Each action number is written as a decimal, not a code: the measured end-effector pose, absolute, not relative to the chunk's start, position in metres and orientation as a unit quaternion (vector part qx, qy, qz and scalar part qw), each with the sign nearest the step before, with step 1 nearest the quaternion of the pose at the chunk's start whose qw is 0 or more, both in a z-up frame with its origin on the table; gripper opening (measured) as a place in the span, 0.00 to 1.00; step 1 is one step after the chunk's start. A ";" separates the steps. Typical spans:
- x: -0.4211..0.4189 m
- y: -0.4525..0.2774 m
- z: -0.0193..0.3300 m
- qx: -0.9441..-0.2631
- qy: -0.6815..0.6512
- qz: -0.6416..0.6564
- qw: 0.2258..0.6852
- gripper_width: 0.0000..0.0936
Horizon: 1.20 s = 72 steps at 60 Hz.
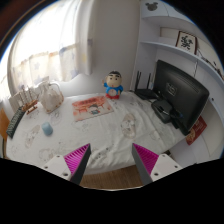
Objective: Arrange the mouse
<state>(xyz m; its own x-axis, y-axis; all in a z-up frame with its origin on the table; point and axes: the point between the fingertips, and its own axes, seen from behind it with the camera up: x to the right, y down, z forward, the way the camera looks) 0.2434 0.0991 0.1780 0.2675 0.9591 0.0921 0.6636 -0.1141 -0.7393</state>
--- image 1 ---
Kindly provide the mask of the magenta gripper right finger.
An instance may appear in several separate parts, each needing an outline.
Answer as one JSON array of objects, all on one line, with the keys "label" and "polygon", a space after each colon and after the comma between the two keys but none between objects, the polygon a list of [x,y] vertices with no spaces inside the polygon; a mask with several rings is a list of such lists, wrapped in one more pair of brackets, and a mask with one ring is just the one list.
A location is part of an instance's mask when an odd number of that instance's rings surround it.
[{"label": "magenta gripper right finger", "polygon": [[132,144],[132,156],[144,185],[150,184],[182,169],[167,154],[156,153],[135,143]]}]

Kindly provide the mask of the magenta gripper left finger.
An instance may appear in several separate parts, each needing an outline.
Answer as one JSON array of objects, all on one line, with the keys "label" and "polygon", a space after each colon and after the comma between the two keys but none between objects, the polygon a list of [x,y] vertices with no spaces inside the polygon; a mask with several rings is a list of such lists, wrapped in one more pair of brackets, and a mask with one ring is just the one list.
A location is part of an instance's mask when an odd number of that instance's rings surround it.
[{"label": "magenta gripper left finger", "polygon": [[91,145],[86,144],[65,156],[55,155],[43,169],[79,185],[91,155]]}]

